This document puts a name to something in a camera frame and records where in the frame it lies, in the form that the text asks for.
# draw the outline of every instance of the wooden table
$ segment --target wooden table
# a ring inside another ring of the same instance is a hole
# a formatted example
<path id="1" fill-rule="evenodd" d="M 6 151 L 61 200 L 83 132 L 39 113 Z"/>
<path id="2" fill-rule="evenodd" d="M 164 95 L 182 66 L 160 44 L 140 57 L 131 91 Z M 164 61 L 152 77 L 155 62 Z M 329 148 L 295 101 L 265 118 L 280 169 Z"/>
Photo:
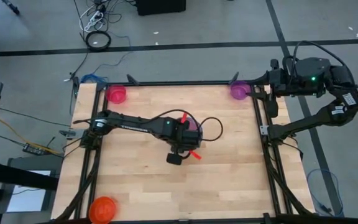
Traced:
<path id="1" fill-rule="evenodd" d="M 80 86 L 73 120 L 91 117 L 95 88 L 95 84 Z M 278 105 L 278 117 L 273 122 L 289 123 L 283 98 L 278 99 Z M 170 146 L 150 134 L 115 129 L 103 137 L 96 197 L 108 196 L 117 202 L 119 211 L 114 220 L 259 218 L 265 212 L 274 216 L 251 98 L 234 100 L 224 85 L 128 87 L 127 100 L 120 105 L 110 103 L 108 109 L 144 118 L 183 109 L 198 121 L 215 116 L 224 126 L 220 139 L 202 142 L 196 150 L 202 160 L 190 157 L 181 166 L 165 162 Z M 182 114 L 167 116 L 179 118 Z M 87 127 L 85 123 L 72 126 Z M 219 134 L 220 127 L 216 121 L 207 121 L 203 131 L 204 138 L 211 139 Z M 285 142 L 296 146 L 292 139 Z M 279 150 L 289 188 L 313 211 L 299 152 L 286 145 Z M 78 149 L 64 160 L 52 218 L 58 217 L 76 194 L 83 157 L 84 150 Z M 82 217 L 86 215 L 88 195 L 84 196 Z"/>

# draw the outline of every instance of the black box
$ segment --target black box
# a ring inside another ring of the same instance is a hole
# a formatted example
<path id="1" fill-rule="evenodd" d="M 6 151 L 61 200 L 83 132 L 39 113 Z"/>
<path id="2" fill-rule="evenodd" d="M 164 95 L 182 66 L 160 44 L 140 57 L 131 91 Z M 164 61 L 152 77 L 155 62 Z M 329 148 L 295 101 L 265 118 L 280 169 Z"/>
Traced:
<path id="1" fill-rule="evenodd" d="M 186 10 L 186 0 L 136 0 L 136 7 L 140 16 L 183 12 Z"/>

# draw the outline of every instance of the wooden tabletop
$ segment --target wooden tabletop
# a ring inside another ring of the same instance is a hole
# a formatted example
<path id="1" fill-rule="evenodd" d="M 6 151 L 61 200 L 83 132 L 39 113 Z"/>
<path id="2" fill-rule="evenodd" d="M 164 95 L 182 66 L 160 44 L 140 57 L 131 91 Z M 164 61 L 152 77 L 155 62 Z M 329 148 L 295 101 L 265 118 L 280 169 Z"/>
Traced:
<path id="1" fill-rule="evenodd" d="M 95 84 L 80 86 L 73 120 L 91 117 L 95 88 Z M 278 106 L 278 117 L 273 122 L 289 123 L 283 98 L 278 99 Z M 117 202 L 119 210 L 114 220 L 259 218 L 265 212 L 274 216 L 251 98 L 234 100 L 223 85 L 129 87 L 127 100 L 120 105 L 109 103 L 108 109 L 144 118 L 183 109 L 199 122 L 215 116 L 224 126 L 220 139 L 203 141 L 196 150 L 202 160 L 190 157 L 181 166 L 165 162 L 170 146 L 150 134 L 115 129 L 103 137 L 96 197 L 108 196 Z M 166 116 L 179 118 L 182 114 Z M 87 127 L 85 123 L 72 126 Z M 220 126 L 207 121 L 203 132 L 204 138 L 215 138 Z M 285 142 L 296 146 L 292 139 Z M 286 145 L 279 146 L 279 150 L 289 188 L 307 209 L 314 211 L 299 152 Z M 64 160 L 52 218 L 58 217 L 76 194 L 83 156 L 84 150 L 77 149 Z M 278 194 L 285 211 L 280 190 Z M 82 217 L 86 215 L 88 193 L 83 203 Z"/>

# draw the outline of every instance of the black floor stripe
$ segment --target black floor stripe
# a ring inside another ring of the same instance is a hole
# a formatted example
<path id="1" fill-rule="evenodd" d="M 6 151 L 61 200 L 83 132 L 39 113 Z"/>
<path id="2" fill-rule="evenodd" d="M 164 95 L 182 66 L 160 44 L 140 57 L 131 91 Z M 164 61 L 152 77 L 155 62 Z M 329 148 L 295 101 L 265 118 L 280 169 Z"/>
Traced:
<path id="1" fill-rule="evenodd" d="M 267 7 L 269 10 L 270 16 L 272 17 L 272 20 L 273 20 L 273 25 L 276 30 L 278 40 L 281 43 L 281 48 L 282 48 L 283 54 L 285 57 L 289 56 L 290 52 L 288 50 L 287 43 L 285 42 L 284 35 L 283 35 L 283 32 L 280 27 L 280 23 L 278 21 L 276 12 L 275 12 L 273 4 L 272 4 L 272 0 L 266 0 L 266 3 L 267 3 Z M 311 116 L 308 103 L 306 102 L 306 98 L 304 96 L 299 96 L 298 100 L 299 100 L 299 104 L 301 105 L 303 115 L 305 117 Z M 326 157 L 324 155 L 323 147 L 321 145 L 321 142 L 320 142 L 320 139 L 319 139 L 319 136 L 317 133 L 317 129 L 311 128 L 311 129 L 309 129 L 309 133 L 310 133 L 311 142 L 313 143 L 314 151 L 316 153 L 316 157 L 317 157 L 320 168 L 329 170 L 328 163 L 327 163 Z M 324 183 L 327 188 L 328 196 L 331 201 L 331 205 L 333 207 L 334 213 L 336 215 L 339 215 L 341 212 L 341 203 L 338 198 L 338 194 L 337 194 L 337 190 L 334 185 L 334 181 L 330 174 L 328 174 L 326 172 L 322 172 L 322 175 L 323 175 Z"/>
<path id="2" fill-rule="evenodd" d="M 346 45 L 358 44 L 358 39 L 352 40 L 312 40 L 320 45 Z M 299 41 L 289 41 L 287 46 L 295 46 Z M 109 47 L 105 52 L 128 52 L 146 50 L 180 50 L 180 49 L 212 49 L 221 47 L 281 47 L 281 42 L 225 42 L 225 43 L 205 43 L 205 44 L 168 44 L 168 45 L 148 45 L 133 47 Z M 88 50 L 82 49 L 56 49 L 56 50 L 20 50 L 3 51 L 0 57 L 11 56 L 31 56 L 31 55 L 59 55 L 59 54 L 83 54 Z"/>

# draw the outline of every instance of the purple bowl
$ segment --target purple bowl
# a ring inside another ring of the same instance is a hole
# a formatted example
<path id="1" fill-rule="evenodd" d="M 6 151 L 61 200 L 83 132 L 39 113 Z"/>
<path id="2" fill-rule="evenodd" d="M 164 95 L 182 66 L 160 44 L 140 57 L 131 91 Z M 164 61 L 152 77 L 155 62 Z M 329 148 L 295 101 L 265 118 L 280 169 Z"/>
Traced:
<path id="1" fill-rule="evenodd" d="M 230 86 L 230 94 L 234 99 L 243 100 L 251 92 L 251 87 L 244 81 L 235 81 Z"/>

